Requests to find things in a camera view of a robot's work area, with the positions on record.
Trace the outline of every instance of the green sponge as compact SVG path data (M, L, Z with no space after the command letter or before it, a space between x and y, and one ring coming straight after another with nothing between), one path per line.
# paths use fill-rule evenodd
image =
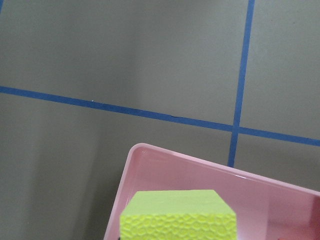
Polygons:
M236 214L214 190L138 191L120 216L120 237L236 240Z

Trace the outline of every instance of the blue painter's tape line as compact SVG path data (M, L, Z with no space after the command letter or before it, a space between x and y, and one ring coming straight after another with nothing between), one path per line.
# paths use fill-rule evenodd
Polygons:
M287 135L287 134L282 134L282 133L277 133L272 131L257 130L257 129L246 128L246 127L240 127L239 133L245 134L245 135L262 137L262 138L277 139L277 140L282 140L282 141L287 141L292 143L306 144L306 145L320 147L319 139L307 138L302 136Z
M247 71L247 62L248 62L251 26L252 26L252 20L254 16L254 7L255 7L255 0L249 0L247 12L246 12L246 19L245 19L238 87L236 92L235 109L234 109L234 116L233 116L233 128L232 128L229 157L228 157L228 166L232 168L235 165L235 157L236 157L236 150L237 150L237 144L238 144L238 135L239 135L242 103L243 103L244 91L245 91L245 77L246 77L246 71Z
M81 100L77 98L47 94L47 93L36 92L36 91L22 90L22 89L17 89L12 87L0 86L0 93L22 96L22 97L33 98L33 99L46 100L46 101L62 103L62 104L75 105L75 106L91 108L91 109L98 109L98 110L109 111L114 113L134 115L134 116L139 116L139 117L144 117L149 119L157 119L157 120L162 120L162 121L167 121L172 123L198 126L198 127L208 128L208 129L216 129L216 130L222 130L227 132L232 131L231 125L218 123L218 122L204 121L204 120L193 119L188 117L176 117L176 116L172 116L164 113L105 104L105 103L100 103L95 101Z
M3 4L4 4L4 0L0 0L0 13L1 13L1 9L2 9Z

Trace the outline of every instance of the gray surface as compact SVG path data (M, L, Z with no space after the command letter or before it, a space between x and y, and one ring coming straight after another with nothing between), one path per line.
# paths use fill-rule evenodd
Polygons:
M247 1L4 1L9 87L232 124Z
M320 2L259 0L241 126L320 139Z
M0 85L231 124L247 1L5 0ZM319 3L256 1L241 126L320 139ZM102 239L129 149L227 164L230 133L0 94L0 239ZM320 148L235 167L320 191Z
M320 147L239 135L234 167L320 192Z
M102 239L129 149L227 164L230 133L0 94L0 239Z

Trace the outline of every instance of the pink plastic tray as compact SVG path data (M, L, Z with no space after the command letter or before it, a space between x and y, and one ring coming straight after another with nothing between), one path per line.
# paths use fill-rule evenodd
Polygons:
M213 189L229 204L239 240L320 240L320 192L145 143L128 154L104 240L119 238L136 191L193 189Z

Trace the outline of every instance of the yellow-green foam block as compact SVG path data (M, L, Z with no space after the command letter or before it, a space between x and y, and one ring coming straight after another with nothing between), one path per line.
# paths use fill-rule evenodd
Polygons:
M120 216L121 240L236 240L235 212L214 190L138 191Z

